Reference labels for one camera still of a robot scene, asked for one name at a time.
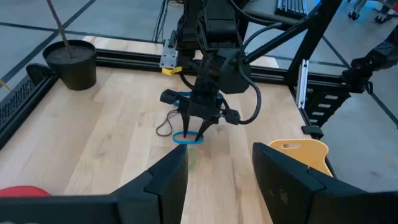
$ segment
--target red object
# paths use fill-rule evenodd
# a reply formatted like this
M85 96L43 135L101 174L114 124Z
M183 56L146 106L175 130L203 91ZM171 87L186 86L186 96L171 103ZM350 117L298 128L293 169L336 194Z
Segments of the red object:
M33 186L15 186L0 189L0 197L48 197L48 192Z
M394 7L392 8L395 12L398 12L398 3L394 5Z

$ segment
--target yellow label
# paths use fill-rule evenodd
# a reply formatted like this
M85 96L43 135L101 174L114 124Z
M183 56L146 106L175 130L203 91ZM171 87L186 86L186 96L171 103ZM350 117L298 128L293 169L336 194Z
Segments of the yellow label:
M173 75L174 73L181 72L182 67L177 67L173 69L168 69L168 68L162 68L162 73L165 75Z
M0 80L0 85L6 87L6 89L8 89L8 91L11 91L11 88L5 82L3 82L2 80Z

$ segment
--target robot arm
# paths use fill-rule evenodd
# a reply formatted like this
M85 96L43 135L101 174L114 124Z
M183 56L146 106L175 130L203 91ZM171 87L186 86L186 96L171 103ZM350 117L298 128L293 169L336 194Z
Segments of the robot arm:
M398 26L390 35L365 57L356 58L351 62L351 68L343 71L343 80L351 86L365 85L373 71L384 70L395 66L398 62Z
M192 40L193 32L198 44ZM235 11L229 2L186 0L184 15L178 22L177 31L172 35L175 37L175 48L179 51L180 65L183 67L189 66L184 62L193 58L195 50L200 49L203 54L195 84L189 85L192 89L190 97L179 96L172 90L165 90L160 97L164 103L172 104L176 100L180 102L177 111L182 116L184 137L191 116L203 119L196 140L212 124L218 124L221 117L228 123L239 124L239 113L229 108L226 100L219 94L220 91L225 94L243 93L249 87L243 76L249 77L251 73L250 65L238 65L238 57L245 55L241 52L243 43L238 33Z

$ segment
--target black panel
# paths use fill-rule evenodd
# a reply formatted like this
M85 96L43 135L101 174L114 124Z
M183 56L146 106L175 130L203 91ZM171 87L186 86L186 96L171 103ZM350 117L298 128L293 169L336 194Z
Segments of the black panel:
M162 224L180 223L188 184L187 145L177 146L148 171L154 179L145 190L159 196Z
M178 224L187 162L187 146L179 145L110 195L0 198L0 223Z
M58 80L46 77L37 86L26 76L1 102L0 150Z
M308 174L327 186L314 196L308 224L398 223L398 192L367 193L314 169Z
M253 144L254 171L274 224L301 224L313 192L324 186L307 175L308 166L262 143Z

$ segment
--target chair wheel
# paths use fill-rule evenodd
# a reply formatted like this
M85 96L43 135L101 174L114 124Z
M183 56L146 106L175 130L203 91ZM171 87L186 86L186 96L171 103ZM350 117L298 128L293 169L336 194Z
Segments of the chair wheel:
M374 18L374 20L378 23L378 24L383 24L386 21L389 21L391 18L390 17L381 17L381 16L376 16L376 18Z
M357 18L359 18L359 14L356 12L350 12L348 13L348 17L352 20L356 20Z

